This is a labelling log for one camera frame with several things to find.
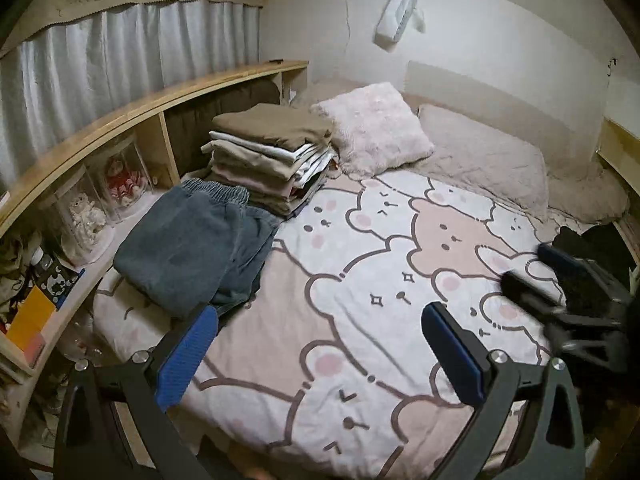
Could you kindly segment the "black white patterned box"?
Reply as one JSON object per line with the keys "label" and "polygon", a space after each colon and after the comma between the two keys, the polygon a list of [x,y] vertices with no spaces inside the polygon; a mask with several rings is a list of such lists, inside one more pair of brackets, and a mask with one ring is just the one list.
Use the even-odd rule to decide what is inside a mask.
{"label": "black white patterned box", "polygon": [[63,307],[73,287],[84,274],[84,270],[76,271],[63,264],[58,258],[43,254],[37,263],[32,265],[35,283],[54,305],[55,310]]}

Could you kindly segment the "stack of folded clothes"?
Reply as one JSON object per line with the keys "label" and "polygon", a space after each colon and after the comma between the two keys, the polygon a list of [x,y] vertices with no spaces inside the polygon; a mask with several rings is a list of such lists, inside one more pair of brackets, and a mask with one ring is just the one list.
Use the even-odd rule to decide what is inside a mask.
{"label": "stack of folded clothes", "polygon": [[337,162],[332,122],[293,107],[220,114],[208,135],[209,179],[246,188],[255,205],[282,218],[306,205]]}

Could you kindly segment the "white grey curtain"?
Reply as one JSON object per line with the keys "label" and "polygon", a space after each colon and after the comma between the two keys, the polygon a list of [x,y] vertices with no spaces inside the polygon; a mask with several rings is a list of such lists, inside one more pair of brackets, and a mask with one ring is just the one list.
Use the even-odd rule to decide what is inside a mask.
{"label": "white grey curtain", "polygon": [[49,27],[1,60],[1,188],[113,110],[150,93],[255,64],[256,6],[135,4]]}

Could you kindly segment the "red doll in clear case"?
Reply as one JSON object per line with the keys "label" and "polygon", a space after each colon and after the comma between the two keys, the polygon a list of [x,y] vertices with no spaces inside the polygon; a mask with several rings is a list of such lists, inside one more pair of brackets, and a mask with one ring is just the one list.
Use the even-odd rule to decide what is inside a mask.
{"label": "red doll in clear case", "polygon": [[90,158],[88,169],[111,222],[137,214],[153,192],[134,133],[108,142]]}

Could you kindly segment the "wooden headboard shelf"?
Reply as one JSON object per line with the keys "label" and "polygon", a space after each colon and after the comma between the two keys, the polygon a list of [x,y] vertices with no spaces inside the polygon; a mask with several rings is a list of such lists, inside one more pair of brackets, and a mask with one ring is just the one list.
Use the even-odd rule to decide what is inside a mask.
{"label": "wooden headboard shelf", "polygon": [[307,84],[307,62],[271,61],[227,70],[145,96],[98,119],[42,156],[6,193],[1,203],[1,239],[43,235],[25,252],[28,270],[42,284],[26,295],[24,312],[1,334],[1,425],[21,456],[53,463],[43,439],[58,421],[47,416],[31,430],[23,425],[35,411],[32,394],[52,351],[73,326],[78,309],[110,270],[115,252],[163,192],[204,160],[206,138],[170,133],[166,113],[206,94],[246,89],[268,81],[285,104]]}

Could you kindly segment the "white wall-mounted device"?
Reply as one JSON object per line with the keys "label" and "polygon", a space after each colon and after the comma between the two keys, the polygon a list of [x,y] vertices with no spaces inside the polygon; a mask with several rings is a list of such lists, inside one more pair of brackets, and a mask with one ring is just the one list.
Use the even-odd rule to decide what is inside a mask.
{"label": "white wall-mounted device", "polygon": [[425,32],[424,12],[419,0],[387,0],[373,42],[387,52],[393,51],[408,29],[419,34]]}

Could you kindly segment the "beige quilted pillow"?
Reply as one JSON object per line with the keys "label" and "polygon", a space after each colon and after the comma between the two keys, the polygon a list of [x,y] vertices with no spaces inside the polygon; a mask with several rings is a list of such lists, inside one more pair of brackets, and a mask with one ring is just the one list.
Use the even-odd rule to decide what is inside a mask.
{"label": "beige quilted pillow", "polygon": [[539,148],[462,114],[431,104],[419,108],[434,153],[409,168],[547,217],[547,167]]}

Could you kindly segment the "yellow orange box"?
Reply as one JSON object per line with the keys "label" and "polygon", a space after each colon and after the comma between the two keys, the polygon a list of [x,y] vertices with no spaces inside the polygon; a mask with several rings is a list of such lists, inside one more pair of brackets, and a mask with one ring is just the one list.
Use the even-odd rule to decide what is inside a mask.
{"label": "yellow orange box", "polygon": [[13,322],[6,333],[9,341],[24,354],[30,367],[34,367],[46,342],[42,330],[55,311],[53,302],[35,286],[17,309]]}

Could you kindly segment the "white pink bear duvet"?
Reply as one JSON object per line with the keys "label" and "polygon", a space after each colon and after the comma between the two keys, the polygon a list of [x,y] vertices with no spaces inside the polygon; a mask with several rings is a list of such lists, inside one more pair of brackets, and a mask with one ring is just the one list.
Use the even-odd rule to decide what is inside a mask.
{"label": "white pink bear duvet", "polygon": [[486,348],[547,362],[540,325],[498,279],[514,271],[562,300],[535,258],[554,234],[409,171],[329,180],[280,227],[256,297],[224,324],[180,410],[282,462],[423,478],[472,413],[422,335],[423,308],[439,301]]}

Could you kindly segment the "white doll in clear case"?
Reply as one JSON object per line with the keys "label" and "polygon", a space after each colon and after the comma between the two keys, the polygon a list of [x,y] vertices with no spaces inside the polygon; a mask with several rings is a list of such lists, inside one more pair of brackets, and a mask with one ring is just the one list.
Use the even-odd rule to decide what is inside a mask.
{"label": "white doll in clear case", "polygon": [[52,185],[38,209],[66,260],[78,268],[96,262],[111,245],[111,221],[84,165]]}

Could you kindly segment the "wooden side cabinet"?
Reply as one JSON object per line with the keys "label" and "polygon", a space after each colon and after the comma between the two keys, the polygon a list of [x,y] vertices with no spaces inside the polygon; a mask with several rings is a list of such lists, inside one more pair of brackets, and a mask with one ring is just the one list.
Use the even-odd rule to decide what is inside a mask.
{"label": "wooden side cabinet", "polygon": [[634,258],[636,268],[631,276],[639,276],[639,140],[612,120],[602,124],[597,154],[615,171],[629,197],[623,217],[614,222],[617,232]]}

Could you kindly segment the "fluffy pink pillow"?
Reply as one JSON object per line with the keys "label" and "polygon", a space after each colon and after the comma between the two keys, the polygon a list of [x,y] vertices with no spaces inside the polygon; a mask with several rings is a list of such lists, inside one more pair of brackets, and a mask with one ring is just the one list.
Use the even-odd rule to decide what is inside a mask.
{"label": "fluffy pink pillow", "polygon": [[374,177],[434,152],[419,117],[389,82],[342,93],[310,110],[332,122],[332,144],[351,177]]}

